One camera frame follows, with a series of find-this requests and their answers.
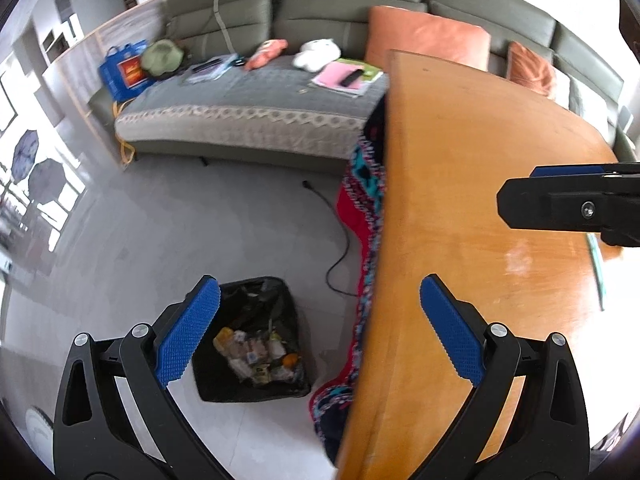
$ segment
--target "black trash can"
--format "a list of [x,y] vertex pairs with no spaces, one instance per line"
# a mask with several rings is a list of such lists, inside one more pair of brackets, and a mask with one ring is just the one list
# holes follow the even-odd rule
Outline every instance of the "black trash can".
[[[221,331],[241,337],[244,333],[248,339],[255,334],[268,333],[278,339],[286,355],[275,359],[267,357],[259,365],[267,383],[256,383],[255,376],[244,380],[238,376],[229,364],[229,355],[223,355],[214,346],[214,339]],[[283,364],[288,364],[287,359],[290,363],[289,356],[299,359],[294,367],[295,374],[280,379],[278,372],[285,370]],[[311,391],[311,384],[300,358],[298,315],[284,281],[265,276],[220,285],[220,308],[196,348],[191,363],[202,400],[259,402],[306,396]]]

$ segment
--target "black cable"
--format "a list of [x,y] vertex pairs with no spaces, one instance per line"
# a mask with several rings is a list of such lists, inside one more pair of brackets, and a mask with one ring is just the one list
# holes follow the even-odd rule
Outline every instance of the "black cable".
[[322,193],[320,193],[315,187],[313,187],[308,180],[302,181],[302,187],[318,195],[320,199],[326,204],[326,206],[332,211],[332,213],[334,214],[335,218],[338,221],[338,224],[340,224],[340,227],[342,228],[342,232],[344,232],[344,239],[347,241],[346,247],[342,252],[342,256],[340,256],[340,258],[338,258],[338,261],[336,261],[331,267],[329,267],[329,270],[324,275],[324,282],[326,283],[326,286],[328,286],[332,291],[337,292],[338,294],[343,294],[345,296],[351,296],[352,298],[357,298],[358,297],[357,294],[353,294],[352,292],[347,292],[346,290],[340,290],[339,288],[334,287],[329,281],[329,274],[331,274],[331,271],[334,270],[335,267],[337,267],[338,264],[340,264],[340,262],[343,261],[347,256],[347,254],[349,253],[349,248],[351,247],[351,239],[349,238],[349,232],[347,231],[347,228],[342,223],[342,220],[340,220],[340,217],[338,216],[338,213],[335,211],[334,206],[331,205],[331,203],[324,197],[324,195],[322,195]]

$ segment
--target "black phone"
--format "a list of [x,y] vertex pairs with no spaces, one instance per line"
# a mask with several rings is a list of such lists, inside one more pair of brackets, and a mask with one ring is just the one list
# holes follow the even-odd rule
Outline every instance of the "black phone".
[[353,72],[351,72],[347,77],[345,77],[338,84],[340,86],[344,86],[345,88],[347,88],[351,83],[356,81],[356,79],[359,78],[360,76],[362,76],[363,74],[364,74],[364,70],[359,68],[359,69],[354,70]]
[[217,57],[216,59],[212,59],[211,61],[207,61],[206,63],[193,67],[191,72],[197,74],[198,72],[202,72],[203,70],[219,65],[220,63],[222,63],[222,58]]

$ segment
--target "black trash bag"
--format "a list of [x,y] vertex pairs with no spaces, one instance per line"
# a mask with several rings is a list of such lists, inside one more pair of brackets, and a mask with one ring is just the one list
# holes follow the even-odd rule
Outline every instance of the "black trash bag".
[[287,352],[300,355],[298,315],[283,280],[265,276],[220,285],[220,308],[193,353],[193,375],[200,398],[209,402],[259,402],[304,397],[311,391],[304,363],[292,383],[256,385],[251,379],[240,380],[213,345],[224,327],[248,334],[271,328],[286,343]]

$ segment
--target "colorful patterned fabric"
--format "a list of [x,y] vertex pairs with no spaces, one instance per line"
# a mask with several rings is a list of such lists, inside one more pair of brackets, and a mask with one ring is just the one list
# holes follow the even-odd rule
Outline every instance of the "colorful patterned fabric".
[[347,363],[334,380],[318,389],[309,402],[316,433],[335,464],[340,440],[362,362],[364,331],[369,319],[372,285],[382,234],[382,201],[385,193],[385,99],[370,115],[350,158],[336,209],[362,246],[358,305]]

